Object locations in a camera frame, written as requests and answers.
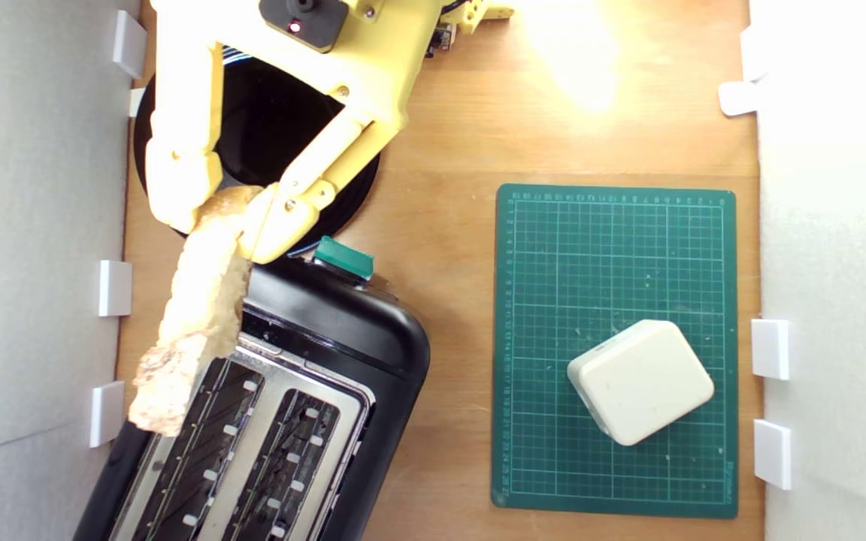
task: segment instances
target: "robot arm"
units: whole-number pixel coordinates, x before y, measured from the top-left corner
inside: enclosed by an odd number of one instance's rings
[[[160,222],[188,233],[223,178],[213,151],[223,108],[223,44],[344,106],[279,182],[248,205],[238,252],[256,263],[274,260],[305,235],[406,126],[406,103],[441,17],[472,32],[484,17],[512,14],[490,0],[154,0],[153,7],[157,105],[145,168]]]

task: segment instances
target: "cable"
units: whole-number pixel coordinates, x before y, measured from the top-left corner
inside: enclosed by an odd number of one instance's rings
[[[466,4],[468,0],[455,0],[453,3],[448,4],[447,6],[443,6],[443,9],[440,10],[440,15],[448,14],[450,11],[453,11],[463,4]]]

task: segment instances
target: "white block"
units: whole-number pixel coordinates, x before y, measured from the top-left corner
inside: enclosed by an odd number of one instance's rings
[[[745,81],[753,82],[767,75],[771,56],[770,35],[755,25],[743,29],[740,33],[740,58]]]
[[[757,110],[757,85],[749,81],[728,81],[717,89],[721,110],[726,116],[753,113]]]
[[[127,316],[132,312],[132,264],[103,260],[99,263],[99,315]]]
[[[142,77],[145,66],[147,32],[127,11],[120,10],[116,19],[116,41],[113,43],[113,62],[133,79]]]
[[[790,343],[784,319],[750,322],[750,364],[756,376],[790,379]]]
[[[791,489],[791,431],[773,422],[753,422],[753,475],[779,489]]]
[[[632,446],[714,396],[673,322],[637,322],[571,361],[567,377],[605,434]]]
[[[129,90],[129,117],[134,119],[138,116],[138,106],[142,103],[142,95],[145,95],[145,86],[141,89]]]
[[[89,419],[89,446],[96,448],[111,441],[125,421],[126,385],[113,381],[92,390],[92,415]]]

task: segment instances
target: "black knob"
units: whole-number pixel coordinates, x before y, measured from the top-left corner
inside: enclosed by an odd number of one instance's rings
[[[293,17],[302,17],[316,10],[316,0],[286,0],[286,7]]]

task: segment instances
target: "white bracket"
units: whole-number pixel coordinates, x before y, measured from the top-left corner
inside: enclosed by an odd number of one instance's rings
[[[750,322],[750,364],[756,376],[787,381],[790,371],[790,338],[784,319]]]
[[[791,489],[791,431],[773,422],[753,422],[753,475],[781,490]]]
[[[126,385],[123,381],[92,390],[92,415],[89,419],[89,446],[96,448],[111,441],[125,421]]]
[[[129,92],[129,117],[134,119],[138,116],[138,106],[142,103],[142,95],[145,95],[145,86],[140,89],[132,89]]]
[[[116,18],[116,41],[113,62],[133,79],[141,79],[145,66],[147,32],[127,11],[119,10]]]
[[[132,264],[99,263],[99,316],[127,316],[132,312]]]
[[[728,81],[718,88],[721,111],[726,116],[753,113],[759,106],[756,81],[767,74],[773,48],[767,33],[750,25],[740,33],[740,56],[743,81]]]

